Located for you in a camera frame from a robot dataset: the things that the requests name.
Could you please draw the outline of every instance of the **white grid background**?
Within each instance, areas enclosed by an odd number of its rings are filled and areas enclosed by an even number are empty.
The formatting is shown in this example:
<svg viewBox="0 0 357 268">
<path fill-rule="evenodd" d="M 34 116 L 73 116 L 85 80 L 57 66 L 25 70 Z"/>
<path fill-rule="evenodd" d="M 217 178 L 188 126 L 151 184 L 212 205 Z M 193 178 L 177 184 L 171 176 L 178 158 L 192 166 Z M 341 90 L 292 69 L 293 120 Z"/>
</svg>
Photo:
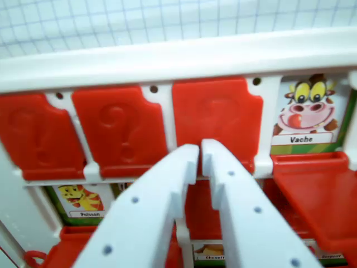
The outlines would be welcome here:
<svg viewBox="0 0 357 268">
<path fill-rule="evenodd" d="M 0 58 L 357 26 L 357 0 L 0 0 Z"/>
</svg>

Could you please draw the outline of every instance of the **red flap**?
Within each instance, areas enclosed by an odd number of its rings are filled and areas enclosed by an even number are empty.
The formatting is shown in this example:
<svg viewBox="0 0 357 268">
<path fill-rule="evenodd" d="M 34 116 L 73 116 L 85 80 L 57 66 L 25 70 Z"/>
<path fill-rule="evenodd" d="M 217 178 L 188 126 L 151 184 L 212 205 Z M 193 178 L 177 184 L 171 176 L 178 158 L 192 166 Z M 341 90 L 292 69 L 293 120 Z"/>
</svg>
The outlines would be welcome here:
<svg viewBox="0 0 357 268">
<path fill-rule="evenodd" d="M 83 250 L 84 246 L 89 241 L 93 232 L 95 231 L 96 226 L 86 226 L 86 227 L 63 227 L 60 238 L 61 242 L 54 246 L 50 253 L 47 255 L 43 254 L 44 262 L 42 265 L 38 265 L 41 268 L 70 268 L 76 261 L 77 257 Z M 27 262 L 33 263 L 34 257 L 37 255 L 28 252 L 26 255 Z M 169 245 L 169 250 L 167 253 L 166 266 L 167 268 L 182 268 L 182 256 L 181 248 L 177 243 L 176 239 L 176 228 L 173 228 L 172 238 Z"/>
<path fill-rule="evenodd" d="M 348 169 L 347 156 L 332 152 L 272 159 L 275 182 L 319 246 L 346 255 L 357 252 L 357 175 Z"/>
<path fill-rule="evenodd" d="M 141 176 L 167 155 L 161 106 L 139 86 L 80 90 L 72 99 L 103 177 Z"/>
<path fill-rule="evenodd" d="M 178 146 L 200 146 L 203 138 L 214 138 L 254 172 L 263 99 L 249 93 L 244 78 L 178 82 L 172 98 Z"/>
<path fill-rule="evenodd" d="M 85 157 L 70 116 L 41 93 L 0 97 L 0 138 L 26 180 L 83 178 Z"/>
</svg>

